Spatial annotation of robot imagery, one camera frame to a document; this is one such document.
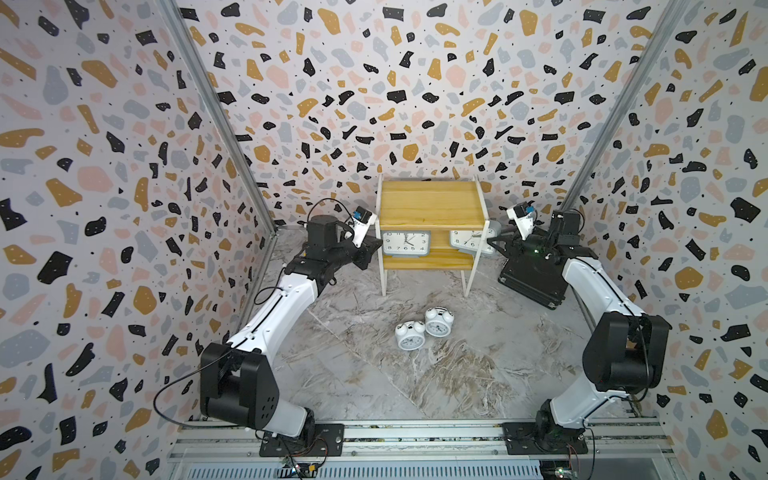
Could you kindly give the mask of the wooden two-tier shelf white frame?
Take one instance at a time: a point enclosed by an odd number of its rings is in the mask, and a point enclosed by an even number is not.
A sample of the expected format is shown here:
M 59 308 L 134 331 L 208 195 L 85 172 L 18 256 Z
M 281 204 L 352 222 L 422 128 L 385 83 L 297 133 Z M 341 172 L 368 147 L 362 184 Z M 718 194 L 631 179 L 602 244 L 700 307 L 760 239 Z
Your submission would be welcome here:
M 457 271 L 467 296 L 482 256 L 459 252 L 450 246 L 451 230 L 482 232 L 488 237 L 490 218 L 478 178 L 471 180 L 386 179 L 377 185 L 375 234 L 383 231 L 429 231 L 430 253 L 423 257 L 386 256 L 379 251 L 380 291 L 387 294 L 391 271 Z

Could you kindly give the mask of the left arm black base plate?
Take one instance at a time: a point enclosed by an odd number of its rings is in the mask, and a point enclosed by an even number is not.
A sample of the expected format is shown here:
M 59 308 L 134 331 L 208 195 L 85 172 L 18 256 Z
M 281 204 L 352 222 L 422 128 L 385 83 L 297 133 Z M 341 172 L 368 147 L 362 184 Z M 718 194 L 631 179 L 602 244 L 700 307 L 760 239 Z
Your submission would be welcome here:
M 298 437 L 265 432 L 259 449 L 262 458 L 339 457 L 344 444 L 343 423 L 319 423 L 305 427 Z

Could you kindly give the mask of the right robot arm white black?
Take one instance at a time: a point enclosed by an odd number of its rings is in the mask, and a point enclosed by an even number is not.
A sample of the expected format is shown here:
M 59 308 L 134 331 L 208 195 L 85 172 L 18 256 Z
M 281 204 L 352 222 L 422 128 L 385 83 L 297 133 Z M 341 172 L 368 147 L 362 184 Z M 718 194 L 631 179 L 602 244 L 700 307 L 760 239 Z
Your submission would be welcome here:
M 595 325 L 582 354 L 582 374 L 536 416 L 535 431 L 580 435 L 602 406 L 633 395 L 644 398 L 661 380 L 670 324 L 635 305 L 614 283 L 597 254 L 580 243 L 583 215 L 557 210 L 548 228 L 536 224 L 529 202 L 506 211 L 515 228 L 488 240 L 506 259 L 502 285 L 549 309 L 568 289 Z

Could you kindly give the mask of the grey rectangular alarm clock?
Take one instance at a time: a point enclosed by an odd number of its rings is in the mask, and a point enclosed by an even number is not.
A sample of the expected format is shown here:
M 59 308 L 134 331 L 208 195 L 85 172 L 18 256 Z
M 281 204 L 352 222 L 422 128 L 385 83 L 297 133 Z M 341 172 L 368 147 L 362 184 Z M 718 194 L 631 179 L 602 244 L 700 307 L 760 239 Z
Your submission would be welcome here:
M 480 230 L 451 230 L 449 232 L 450 246 L 469 255 L 475 255 L 478 250 L 481 250 L 483 255 L 496 256 L 497 251 L 491 245 L 487 242 L 480 242 L 481 236 Z
M 430 253 L 429 231 L 383 231 L 382 251 L 391 257 L 423 257 Z

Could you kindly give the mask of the white twin-bell alarm clock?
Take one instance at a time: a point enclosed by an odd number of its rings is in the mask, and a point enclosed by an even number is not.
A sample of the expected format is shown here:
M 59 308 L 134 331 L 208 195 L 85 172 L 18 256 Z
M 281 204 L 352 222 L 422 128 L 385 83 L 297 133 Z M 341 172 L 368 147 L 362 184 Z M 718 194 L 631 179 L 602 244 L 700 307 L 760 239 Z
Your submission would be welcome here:
M 395 328 L 395 339 L 403 351 L 414 351 L 425 344 L 425 325 L 420 321 L 407 321 Z
M 452 332 L 455 317 L 444 307 L 432 307 L 425 312 L 425 331 L 436 338 L 444 338 Z

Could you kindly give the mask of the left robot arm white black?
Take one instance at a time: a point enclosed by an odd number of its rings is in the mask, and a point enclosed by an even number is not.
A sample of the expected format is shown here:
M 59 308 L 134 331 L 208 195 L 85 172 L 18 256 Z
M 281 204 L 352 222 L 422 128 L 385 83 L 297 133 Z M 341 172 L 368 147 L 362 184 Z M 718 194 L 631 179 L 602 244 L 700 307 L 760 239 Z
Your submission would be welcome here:
M 307 240 L 287 263 L 262 308 L 226 343 L 201 356 L 201 413 L 254 430 L 309 442 L 314 414 L 284 400 L 271 363 L 304 311 L 336 273 L 353 264 L 365 270 L 382 241 L 369 234 L 377 215 L 359 207 L 349 221 L 317 215 L 307 221 Z

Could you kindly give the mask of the black flat case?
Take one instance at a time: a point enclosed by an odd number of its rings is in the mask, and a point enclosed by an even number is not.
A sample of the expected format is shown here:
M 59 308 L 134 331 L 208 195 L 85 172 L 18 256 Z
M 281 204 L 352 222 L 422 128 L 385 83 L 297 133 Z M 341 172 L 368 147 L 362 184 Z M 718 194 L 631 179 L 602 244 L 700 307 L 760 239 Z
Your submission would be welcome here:
M 538 304 L 554 310 L 562 304 L 569 284 L 563 277 L 563 264 L 521 255 L 509 258 L 498 281 Z

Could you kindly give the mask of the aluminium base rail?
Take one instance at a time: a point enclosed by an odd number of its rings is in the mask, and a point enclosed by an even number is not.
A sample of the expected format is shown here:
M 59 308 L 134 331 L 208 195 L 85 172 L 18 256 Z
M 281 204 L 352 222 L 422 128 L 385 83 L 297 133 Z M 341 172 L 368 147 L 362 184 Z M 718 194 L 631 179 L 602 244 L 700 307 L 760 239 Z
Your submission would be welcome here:
M 575 445 L 542 450 L 519 420 L 347 420 L 308 451 L 274 434 L 181 432 L 168 479 L 682 479 L 658 421 L 597 419 Z

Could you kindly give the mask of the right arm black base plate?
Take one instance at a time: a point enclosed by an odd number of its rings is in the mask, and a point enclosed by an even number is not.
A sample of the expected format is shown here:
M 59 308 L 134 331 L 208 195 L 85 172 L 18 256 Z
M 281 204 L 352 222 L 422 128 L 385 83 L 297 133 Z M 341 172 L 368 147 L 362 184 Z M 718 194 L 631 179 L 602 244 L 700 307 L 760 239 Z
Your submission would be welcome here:
M 534 422 L 505 422 L 502 437 L 508 455 L 583 455 L 588 446 L 583 430 L 558 425 L 541 426 Z

